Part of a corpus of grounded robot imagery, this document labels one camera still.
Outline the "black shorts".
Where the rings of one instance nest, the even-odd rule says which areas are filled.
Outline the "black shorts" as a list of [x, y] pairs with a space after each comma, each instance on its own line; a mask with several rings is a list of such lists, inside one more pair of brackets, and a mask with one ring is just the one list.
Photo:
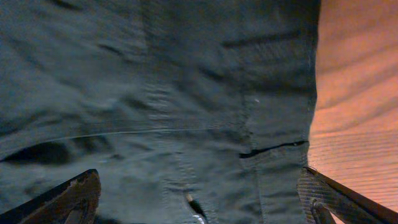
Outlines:
[[319, 0], [1, 1], [1, 211], [88, 169], [97, 223], [304, 223]]

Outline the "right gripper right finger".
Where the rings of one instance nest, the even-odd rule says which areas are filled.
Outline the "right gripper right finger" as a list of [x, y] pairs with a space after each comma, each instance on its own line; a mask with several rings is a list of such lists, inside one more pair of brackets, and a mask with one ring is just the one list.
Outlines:
[[351, 190], [320, 172], [304, 167], [297, 185], [298, 195], [311, 224], [397, 224], [397, 212]]

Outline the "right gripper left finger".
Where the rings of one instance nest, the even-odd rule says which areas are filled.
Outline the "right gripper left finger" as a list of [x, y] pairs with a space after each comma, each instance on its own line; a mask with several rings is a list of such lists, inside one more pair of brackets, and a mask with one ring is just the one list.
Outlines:
[[100, 176], [88, 169], [32, 200], [1, 214], [5, 224], [92, 224], [101, 195]]

